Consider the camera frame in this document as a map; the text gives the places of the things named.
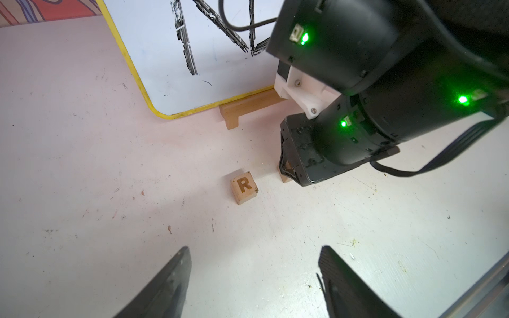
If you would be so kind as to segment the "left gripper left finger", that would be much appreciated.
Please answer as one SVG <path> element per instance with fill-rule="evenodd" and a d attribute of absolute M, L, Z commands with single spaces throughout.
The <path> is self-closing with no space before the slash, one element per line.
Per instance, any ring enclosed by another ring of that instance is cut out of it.
<path fill-rule="evenodd" d="M 115 317 L 181 317 L 191 270 L 190 249 L 184 246 Z"/>

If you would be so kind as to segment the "wooden R block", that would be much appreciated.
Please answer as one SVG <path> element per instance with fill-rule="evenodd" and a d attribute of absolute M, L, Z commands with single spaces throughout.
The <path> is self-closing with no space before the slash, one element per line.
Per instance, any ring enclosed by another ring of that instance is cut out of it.
<path fill-rule="evenodd" d="M 230 186 L 238 205 L 255 198 L 258 195 L 258 187 L 250 172 L 245 172 L 230 181 Z"/>

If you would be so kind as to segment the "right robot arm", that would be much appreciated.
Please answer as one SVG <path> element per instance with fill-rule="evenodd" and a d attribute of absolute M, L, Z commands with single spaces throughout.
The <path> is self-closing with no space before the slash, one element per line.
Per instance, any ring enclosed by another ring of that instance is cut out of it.
<path fill-rule="evenodd" d="M 507 1 L 285 1 L 267 52 L 338 92 L 324 110 L 281 123 L 279 171 L 301 186 L 381 160 L 476 113 L 420 169 L 440 168 L 508 116 Z"/>

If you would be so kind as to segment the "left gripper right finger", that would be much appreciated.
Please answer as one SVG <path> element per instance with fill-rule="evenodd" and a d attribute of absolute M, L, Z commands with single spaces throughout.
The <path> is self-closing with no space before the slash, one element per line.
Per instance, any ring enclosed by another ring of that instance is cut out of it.
<path fill-rule="evenodd" d="M 330 317 L 399 317 L 330 246 L 319 261 L 323 292 Z"/>

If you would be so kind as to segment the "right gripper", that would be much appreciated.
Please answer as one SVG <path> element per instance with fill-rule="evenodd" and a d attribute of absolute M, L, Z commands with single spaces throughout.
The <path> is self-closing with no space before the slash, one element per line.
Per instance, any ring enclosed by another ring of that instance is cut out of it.
<path fill-rule="evenodd" d="M 279 171 L 302 187 L 317 184 L 360 167 L 370 161 L 394 156 L 397 146 L 362 156 L 352 164 L 336 164 L 318 152 L 311 138 L 312 124 L 303 113 L 287 116 L 280 125 L 281 156 Z"/>

